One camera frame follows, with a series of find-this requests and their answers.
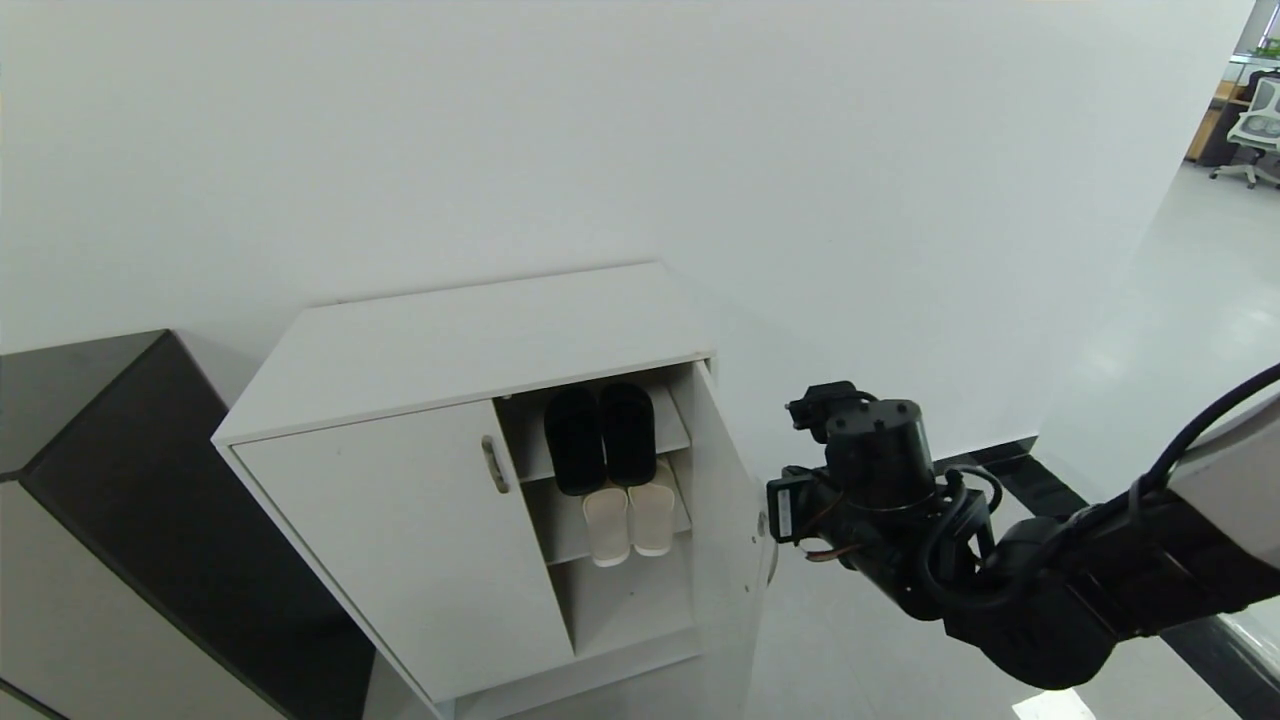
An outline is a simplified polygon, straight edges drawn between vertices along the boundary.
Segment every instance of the cabinet handle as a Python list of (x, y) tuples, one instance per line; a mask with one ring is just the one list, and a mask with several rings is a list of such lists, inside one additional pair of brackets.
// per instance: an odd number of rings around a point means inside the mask
[(773, 565), (769, 566), (769, 578), (764, 580), (764, 587), (773, 584), (773, 574), (778, 571), (778, 546), (773, 544)]
[(511, 483), (502, 474), (502, 466), (498, 465), (498, 454), (493, 451), (493, 438), (484, 436), (480, 438), (480, 448), (484, 450), (484, 460), (489, 465), (489, 475), (493, 477), (493, 484), (498, 486), (498, 492), (507, 495), (511, 492)]

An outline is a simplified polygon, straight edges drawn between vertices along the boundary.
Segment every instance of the white slipper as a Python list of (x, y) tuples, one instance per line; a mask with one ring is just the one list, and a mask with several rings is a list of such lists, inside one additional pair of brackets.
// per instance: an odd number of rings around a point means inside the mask
[(666, 460), (658, 460), (653, 480), (627, 488), (631, 497), (631, 544), (645, 557), (671, 552), (676, 525), (676, 475)]
[(627, 493), (621, 488), (604, 488), (582, 498), (586, 518), (586, 543), (591, 561), (612, 568), (631, 555), (627, 537)]

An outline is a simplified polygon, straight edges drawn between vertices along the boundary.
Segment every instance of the shoe cabinet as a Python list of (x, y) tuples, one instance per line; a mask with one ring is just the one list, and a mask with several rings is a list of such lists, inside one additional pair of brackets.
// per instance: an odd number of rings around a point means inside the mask
[[(374, 674), (439, 717), (503, 717), (694, 656), (696, 716), (737, 717), (776, 547), (712, 356), (658, 264), (316, 307), (214, 443), (372, 641)], [(653, 400), (677, 536), (596, 568), (543, 410), (620, 379)]]

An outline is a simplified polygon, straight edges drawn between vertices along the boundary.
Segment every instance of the robotic arm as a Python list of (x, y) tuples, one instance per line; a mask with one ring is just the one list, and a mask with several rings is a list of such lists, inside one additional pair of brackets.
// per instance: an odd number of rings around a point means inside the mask
[[(1277, 379), (1280, 365), (1201, 413), (1125, 495), (1023, 520), (998, 542), (1000, 480), (952, 466), (940, 483), (918, 405), (814, 386), (787, 410), (826, 445), (827, 465), (768, 483), (769, 532), (822, 538), (831, 550), (810, 560), (861, 571), (1024, 683), (1078, 685), (1117, 642), (1280, 594), (1280, 398), (1204, 434)], [(965, 477), (989, 483), (991, 498)]]

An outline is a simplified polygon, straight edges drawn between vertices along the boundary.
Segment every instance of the office chair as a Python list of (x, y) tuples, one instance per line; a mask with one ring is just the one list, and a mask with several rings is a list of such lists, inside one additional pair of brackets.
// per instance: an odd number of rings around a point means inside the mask
[(1244, 165), (1222, 165), (1213, 168), (1208, 174), (1210, 179), (1225, 176), (1244, 176), (1249, 181), (1249, 190), (1257, 184), (1258, 178), (1280, 188), (1280, 178), (1258, 169), (1258, 161), (1270, 152), (1280, 152), (1280, 81), (1262, 78), (1258, 81), (1258, 90), (1253, 94), (1253, 102), (1249, 109), (1240, 114), (1231, 132), (1226, 133), (1229, 142), (1243, 145), (1253, 150), (1253, 159)]

